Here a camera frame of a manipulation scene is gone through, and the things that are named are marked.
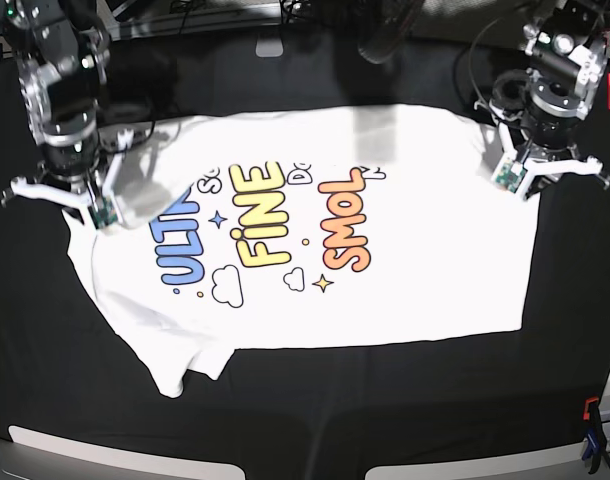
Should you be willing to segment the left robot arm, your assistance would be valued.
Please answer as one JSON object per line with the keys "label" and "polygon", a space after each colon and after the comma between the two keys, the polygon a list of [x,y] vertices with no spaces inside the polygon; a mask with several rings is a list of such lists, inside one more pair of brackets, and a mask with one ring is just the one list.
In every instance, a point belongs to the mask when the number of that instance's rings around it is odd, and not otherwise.
{"label": "left robot arm", "polygon": [[570,149],[606,72],[610,1],[567,1],[523,28],[529,66],[500,75],[490,105],[534,145]]}

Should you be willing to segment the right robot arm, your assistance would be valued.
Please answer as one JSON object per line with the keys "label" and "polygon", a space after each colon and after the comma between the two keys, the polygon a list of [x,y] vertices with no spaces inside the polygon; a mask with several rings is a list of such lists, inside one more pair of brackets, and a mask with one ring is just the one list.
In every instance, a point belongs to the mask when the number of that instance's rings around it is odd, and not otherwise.
{"label": "right robot arm", "polygon": [[99,101],[111,35],[94,1],[7,1],[3,36],[16,60],[42,169],[72,187],[98,168]]}

